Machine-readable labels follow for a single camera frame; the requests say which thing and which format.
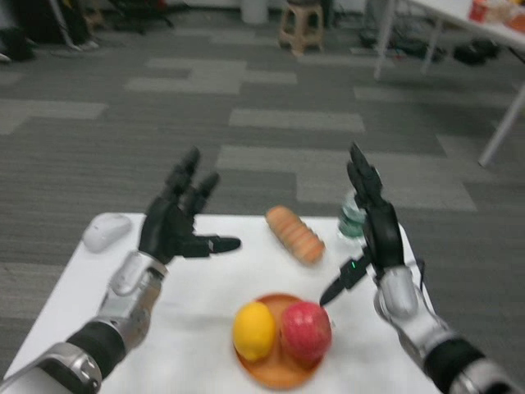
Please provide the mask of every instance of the floor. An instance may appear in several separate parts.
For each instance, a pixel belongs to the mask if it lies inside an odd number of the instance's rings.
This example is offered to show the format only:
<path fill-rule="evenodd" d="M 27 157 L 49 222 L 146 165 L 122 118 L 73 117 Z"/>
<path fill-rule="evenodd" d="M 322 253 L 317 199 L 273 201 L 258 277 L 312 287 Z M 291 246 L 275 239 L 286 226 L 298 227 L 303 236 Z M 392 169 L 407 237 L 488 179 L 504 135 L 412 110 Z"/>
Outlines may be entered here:
<path fill-rule="evenodd" d="M 222 176 L 209 213 L 285 204 L 335 216 L 356 141 L 427 261 L 436 310 L 525 381 L 523 119 L 491 166 L 476 161 L 523 64 L 447 58 L 422 77 L 419 61 L 392 58 L 377 83 L 375 59 L 349 52 L 354 30 L 295 58 L 276 45 L 277 18 L 260 28 L 232 11 L 171 19 L 174 30 L 100 32 L 96 52 L 41 48 L 0 68 L 0 373 L 89 220 L 143 212 L 188 147 Z"/>

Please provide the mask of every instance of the computer mouse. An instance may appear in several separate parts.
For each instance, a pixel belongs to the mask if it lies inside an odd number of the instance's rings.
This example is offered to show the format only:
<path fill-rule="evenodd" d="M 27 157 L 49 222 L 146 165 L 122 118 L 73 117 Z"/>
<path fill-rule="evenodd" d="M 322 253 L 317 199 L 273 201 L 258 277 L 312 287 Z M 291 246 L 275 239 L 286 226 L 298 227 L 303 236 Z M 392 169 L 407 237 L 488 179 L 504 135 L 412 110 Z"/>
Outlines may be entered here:
<path fill-rule="evenodd" d="M 82 241 L 93 253 L 100 253 L 131 230 L 131 220 L 120 213 L 102 213 L 85 229 Z"/>

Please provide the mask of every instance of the plastic bottle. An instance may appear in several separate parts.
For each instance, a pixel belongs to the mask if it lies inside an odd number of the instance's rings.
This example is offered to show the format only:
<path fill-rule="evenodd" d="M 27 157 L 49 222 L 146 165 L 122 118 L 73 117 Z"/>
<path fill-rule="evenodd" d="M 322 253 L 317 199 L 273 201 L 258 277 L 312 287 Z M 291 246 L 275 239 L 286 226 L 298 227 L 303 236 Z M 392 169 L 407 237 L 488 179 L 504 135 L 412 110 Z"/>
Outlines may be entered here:
<path fill-rule="evenodd" d="M 354 197 L 355 190 L 351 188 L 343 200 L 337 228 L 340 238 L 360 243 L 364 241 L 363 224 L 367 213 L 359 209 Z"/>

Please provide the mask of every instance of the yellow lemon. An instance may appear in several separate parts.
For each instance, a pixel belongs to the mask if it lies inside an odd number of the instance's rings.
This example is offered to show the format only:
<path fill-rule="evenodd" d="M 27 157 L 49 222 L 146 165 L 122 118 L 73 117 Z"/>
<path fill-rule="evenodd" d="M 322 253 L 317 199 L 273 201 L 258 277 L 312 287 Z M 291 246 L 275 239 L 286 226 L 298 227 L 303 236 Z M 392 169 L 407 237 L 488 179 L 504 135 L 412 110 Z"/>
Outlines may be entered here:
<path fill-rule="evenodd" d="M 236 350 L 248 361 L 266 357 L 276 338 L 276 322 L 268 307 L 262 302 L 243 306 L 233 323 L 233 343 Z"/>

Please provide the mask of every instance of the apple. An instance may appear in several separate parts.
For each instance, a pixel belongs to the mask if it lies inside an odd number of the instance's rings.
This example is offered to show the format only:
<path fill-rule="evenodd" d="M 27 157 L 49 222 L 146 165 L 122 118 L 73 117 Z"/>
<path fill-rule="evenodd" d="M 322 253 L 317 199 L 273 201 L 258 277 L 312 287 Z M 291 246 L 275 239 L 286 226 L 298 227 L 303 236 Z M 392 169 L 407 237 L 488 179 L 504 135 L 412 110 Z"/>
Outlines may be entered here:
<path fill-rule="evenodd" d="M 313 302 L 289 306 L 281 316 L 281 344 L 289 355 L 305 363 L 321 359 L 331 345 L 331 325 L 326 311 Z"/>

